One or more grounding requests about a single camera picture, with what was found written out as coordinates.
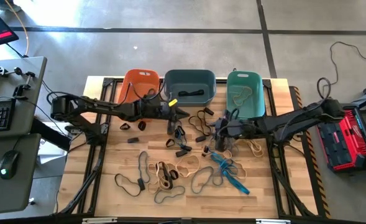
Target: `concrete floor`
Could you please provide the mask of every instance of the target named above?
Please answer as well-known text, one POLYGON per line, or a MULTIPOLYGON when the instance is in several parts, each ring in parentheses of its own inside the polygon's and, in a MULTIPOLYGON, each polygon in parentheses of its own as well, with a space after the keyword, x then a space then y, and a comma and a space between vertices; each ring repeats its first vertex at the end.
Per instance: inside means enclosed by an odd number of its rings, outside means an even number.
MULTIPOLYGON (((29 32, 29 56, 46 56, 45 81, 54 91, 81 94, 88 75, 123 75, 132 68, 149 68, 163 76, 173 68, 206 68, 218 77, 226 77, 235 67, 254 71, 264 78, 275 64, 276 76, 287 78, 300 89, 305 103, 318 101, 316 80, 335 80, 329 47, 335 41, 357 45, 366 56, 366 32, 356 35, 292 35, 301 30, 366 30, 366 0, 261 0, 269 34, 269 47, 263 41, 256 0, 16 0, 27 27, 76 27, 77 32, 29 32), (215 33, 120 33, 100 28, 235 29, 233 34, 215 33), (255 34, 238 29, 257 30, 255 34)), ((20 27, 13 14, 0 12, 12 27, 20 27)), ((26 42, 11 43, 23 53, 26 42)), ((16 58, 6 46, 0 46, 0 60, 16 58)), ((334 58, 339 68, 339 83, 332 97, 349 102, 366 87, 366 60, 350 47, 336 45, 334 58)), ((41 92, 39 106, 49 111, 41 92)), ((319 150, 327 199, 333 218, 366 222, 366 172, 352 176, 329 171, 319 150)), ((0 218, 47 215, 53 212, 59 177, 36 179, 31 195, 40 201, 24 211, 0 214, 0 218)))

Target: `wooden table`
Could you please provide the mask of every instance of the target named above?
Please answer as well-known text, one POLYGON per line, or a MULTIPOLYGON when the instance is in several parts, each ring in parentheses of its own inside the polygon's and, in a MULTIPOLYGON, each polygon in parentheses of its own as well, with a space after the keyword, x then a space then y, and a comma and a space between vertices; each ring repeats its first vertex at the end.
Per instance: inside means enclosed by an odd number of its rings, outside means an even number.
MULTIPOLYGON (((103 78, 88 77, 83 94, 91 98, 99 98, 103 78)), ((288 81, 286 79, 271 79, 271 83, 277 114, 283 114, 293 110, 288 81)), ((118 99, 120 90, 121 83, 117 86, 115 99, 118 99)), ((207 114, 207 121, 215 121, 218 117, 222 116, 222 110, 225 107, 226 86, 225 84, 218 84, 217 95, 209 106, 214 111, 214 116, 207 114)), ((267 113, 270 114, 268 100, 266 100, 266 107, 267 113)), ((198 110, 203 108, 182 109, 194 115, 198 110)), ((84 116, 91 122, 94 122, 96 117, 92 113, 86 113, 84 116)), ((179 178, 174 182, 176 185, 185 186, 186 191, 184 195, 176 198, 168 198, 162 204, 156 204, 153 201, 154 195, 148 193, 147 190, 142 192, 138 197, 127 195, 122 188, 115 184, 114 176, 117 173, 121 173, 130 178, 130 180, 137 180, 139 178, 137 169, 138 156, 141 151, 148 152, 149 162, 165 161, 176 164, 180 159, 175 156, 178 146, 165 147, 165 142, 169 139, 169 136, 166 134, 166 121, 153 120, 147 123, 145 131, 140 131, 137 123, 130 124, 130 130, 122 131, 119 127, 123 123, 124 121, 121 121, 119 118, 112 117, 95 216, 198 218, 276 218, 278 216, 270 163, 264 139, 256 140, 263 147, 263 157, 255 157, 244 141, 237 143, 239 154, 233 157, 235 161, 242 163, 243 168, 247 171, 246 179, 240 181, 250 190, 250 195, 239 192, 227 180, 220 187, 209 184, 197 195, 190 189, 192 176, 185 179, 179 178), (140 142, 128 144, 126 142, 127 139, 132 137, 139 137, 140 142)), ((199 136, 199 133, 188 124, 188 119, 183 119, 182 123, 186 131, 188 145, 193 148, 188 155, 197 155, 200 158, 201 167, 213 166, 217 168, 216 163, 209 156, 205 158, 201 157, 203 146, 208 144, 209 141, 195 143, 194 139, 199 136)), ((73 142, 71 147, 83 142, 85 142, 85 137, 79 137, 73 142)), ((291 144, 302 150, 300 142, 292 141, 291 144)), ((58 194, 60 209, 67 205, 82 185, 88 149, 89 146, 85 145, 68 155, 60 192, 58 194)), ((293 190, 307 208, 317 214, 313 190, 304 157, 294 149, 289 149, 288 147, 286 147, 285 156, 293 190)), ((189 169, 193 169, 197 165, 197 163, 185 164, 189 169)), ((199 175, 198 181, 204 182, 207 177, 207 173, 199 175)), ((92 187, 88 190, 88 195, 91 195, 91 191, 92 187)), ((281 191, 283 204, 287 211, 286 194, 283 190, 281 191)), ((89 205, 90 198, 90 196, 86 198, 86 207, 89 205)))

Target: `yellow tag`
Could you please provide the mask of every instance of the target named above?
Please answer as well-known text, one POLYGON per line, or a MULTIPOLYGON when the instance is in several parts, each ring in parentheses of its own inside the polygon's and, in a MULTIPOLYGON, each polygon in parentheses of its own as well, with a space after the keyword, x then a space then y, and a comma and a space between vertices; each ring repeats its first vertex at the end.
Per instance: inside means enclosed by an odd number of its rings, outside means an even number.
POLYGON ((172 100, 171 102, 169 102, 169 106, 173 106, 177 103, 177 99, 172 100))

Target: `orange bin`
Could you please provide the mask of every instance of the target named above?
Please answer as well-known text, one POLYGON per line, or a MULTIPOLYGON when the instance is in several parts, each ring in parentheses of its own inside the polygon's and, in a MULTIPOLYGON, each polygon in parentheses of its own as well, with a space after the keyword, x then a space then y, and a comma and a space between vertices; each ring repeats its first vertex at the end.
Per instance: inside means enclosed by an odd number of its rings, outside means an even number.
POLYGON ((129 70, 125 78, 123 79, 121 94, 117 103, 132 103, 139 99, 134 93, 134 90, 140 97, 148 94, 150 90, 155 90, 158 93, 159 90, 159 76, 156 71, 145 69, 132 69, 129 70))

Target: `gray desk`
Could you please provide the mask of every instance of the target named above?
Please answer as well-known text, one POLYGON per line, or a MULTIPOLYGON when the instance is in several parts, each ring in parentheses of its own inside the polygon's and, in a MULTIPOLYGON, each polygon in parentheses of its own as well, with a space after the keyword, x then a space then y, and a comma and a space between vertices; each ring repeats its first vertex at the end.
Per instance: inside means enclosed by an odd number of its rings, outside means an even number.
MULTIPOLYGON (((39 90, 45 73, 47 59, 45 57, 19 58, 11 60, 0 60, 0 67, 13 71, 14 67, 21 68, 22 72, 34 72, 35 78, 31 79, 31 89, 24 91, 24 95, 32 103, 37 103, 39 90)), ((13 91, 17 85, 27 81, 26 75, 19 76, 12 74, 9 78, 0 77, 0 96, 12 97, 13 91)), ((13 119, 10 130, 0 131, 0 137, 20 136, 30 132, 32 119, 35 113, 35 106, 23 101, 16 101, 13 119)))
MULTIPOLYGON (((17 139, 4 138, 0 141, 0 161, 17 139)), ((20 152, 15 176, 10 180, 0 177, 0 213, 20 211, 28 205, 39 142, 40 134, 30 134, 22 137, 15 148, 20 152)))

